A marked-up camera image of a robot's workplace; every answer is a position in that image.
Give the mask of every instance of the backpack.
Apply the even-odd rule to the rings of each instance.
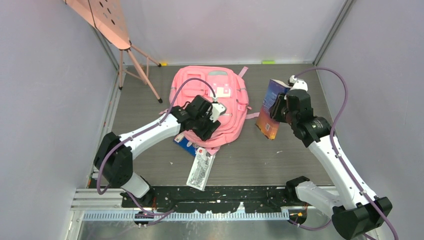
[[[175,75],[169,102],[174,99],[177,89],[189,78],[200,78],[209,83],[218,102],[226,107],[226,112],[218,118],[221,125],[207,141],[202,141],[193,131],[184,132],[184,136],[192,143],[206,148],[211,154],[215,154],[220,146],[236,140],[242,131],[243,124],[248,113],[249,97],[246,90],[243,74],[248,68],[244,67],[239,75],[232,70],[216,66],[187,66],[181,68]],[[191,102],[195,96],[201,95],[212,101],[212,91],[201,81],[190,81],[178,94],[174,106],[183,106]]]

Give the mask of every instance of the blue and orange book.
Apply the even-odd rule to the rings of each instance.
[[[268,90],[260,108],[259,116],[256,120],[256,126],[269,140],[274,140],[277,136],[280,123],[271,119],[270,108],[275,103],[279,93],[287,93],[290,87],[282,81],[269,80]]]

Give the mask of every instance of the table surface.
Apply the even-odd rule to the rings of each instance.
[[[238,74],[244,65],[220,65]],[[291,75],[312,67],[311,64],[252,64],[243,79],[249,95],[249,113],[258,112],[270,79],[286,82]],[[159,117],[169,107],[171,82],[185,66],[153,66],[149,79],[163,103],[159,104],[148,85],[125,75],[112,130],[123,134],[136,130]],[[136,73],[133,66],[127,69]],[[308,84],[314,114],[331,120],[317,73],[301,77]],[[298,140],[288,124],[281,124],[275,140],[268,140],[255,126],[256,119],[244,122],[240,136],[221,147],[216,154],[207,185],[285,185],[299,176],[317,185],[332,185],[320,162]],[[186,184],[194,157],[173,142],[172,138],[150,147],[133,163],[134,171],[151,185]]]

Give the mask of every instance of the cable connector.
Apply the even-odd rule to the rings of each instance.
[[[288,85],[289,86],[293,86],[296,82],[298,81],[298,78],[295,77],[295,75],[292,75],[289,79],[288,79]]]

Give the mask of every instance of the gray wall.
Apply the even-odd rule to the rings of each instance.
[[[311,63],[344,1],[127,0],[121,5],[131,41],[160,62],[257,64]],[[124,60],[130,63],[126,54]]]
[[[353,166],[393,203],[400,239],[422,239],[424,211],[424,1],[356,1],[320,66],[339,71],[350,90],[337,128]],[[319,76],[332,116],[339,81]],[[393,239],[388,227],[384,232]]]
[[[115,69],[64,2],[0,6],[0,239],[59,240],[87,182]]]

